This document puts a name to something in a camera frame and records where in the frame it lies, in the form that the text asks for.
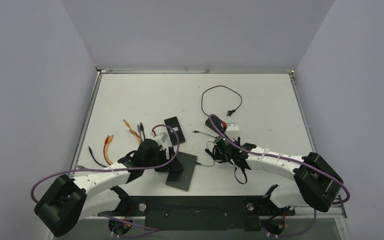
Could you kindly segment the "large black network switch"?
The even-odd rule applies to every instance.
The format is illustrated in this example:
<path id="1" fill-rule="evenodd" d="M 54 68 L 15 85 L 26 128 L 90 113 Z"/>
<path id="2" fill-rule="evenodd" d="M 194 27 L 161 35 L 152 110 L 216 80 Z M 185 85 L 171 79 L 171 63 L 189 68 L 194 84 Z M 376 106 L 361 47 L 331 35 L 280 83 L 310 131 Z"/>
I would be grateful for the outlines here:
<path id="1" fill-rule="evenodd" d="M 165 181 L 165 185 L 182 191 L 188 191 L 194 174 L 197 156 L 179 152 L 176 159 L 181 164 L 182 170 L 170 172 Z"/>

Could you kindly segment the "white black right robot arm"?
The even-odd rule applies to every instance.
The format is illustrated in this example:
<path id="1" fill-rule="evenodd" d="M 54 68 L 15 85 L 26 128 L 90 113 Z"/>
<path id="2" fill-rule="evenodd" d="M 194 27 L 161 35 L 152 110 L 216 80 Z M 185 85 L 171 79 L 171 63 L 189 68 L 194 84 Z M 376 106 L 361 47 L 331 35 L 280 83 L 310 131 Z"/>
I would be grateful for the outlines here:
<path id="1" fill-rule="evenodd" d="M 287 186 L 275 184 L 262 199 L 263 209 L 274 214 L 279 209 L 308 205 L 327 212 L 335 204 L 344 181 L 316 152 L 308 155 L 284 155 L 252 143 L 228 141 L 219 136 L 214 142 L 215 154 L 231 162 L 242 172 L 265 171 L 291 180 Z"/>

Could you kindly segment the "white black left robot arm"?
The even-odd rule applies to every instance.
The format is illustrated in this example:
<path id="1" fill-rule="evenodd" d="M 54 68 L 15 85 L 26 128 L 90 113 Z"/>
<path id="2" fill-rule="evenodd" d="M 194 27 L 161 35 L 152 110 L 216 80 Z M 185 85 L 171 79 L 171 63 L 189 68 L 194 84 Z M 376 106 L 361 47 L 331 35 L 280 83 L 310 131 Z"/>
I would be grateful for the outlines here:
<path id="1" fill-rule="evenodd" d="M 145 139 L 136 150 L 128 152 L 113 164 L 102 169 L 84 168 L 81 176 L 69 177 L 67 171 L 54 173 L 55 180 L 36 200 L 34 213 L 56 237 L 67 234 L 79 221 L 102 212 L 123 215 L 129 201 L 121 185 L 143 175 L 145 170 L 171 164 L 179 153 L 163 160 L 160 143 Z"/>

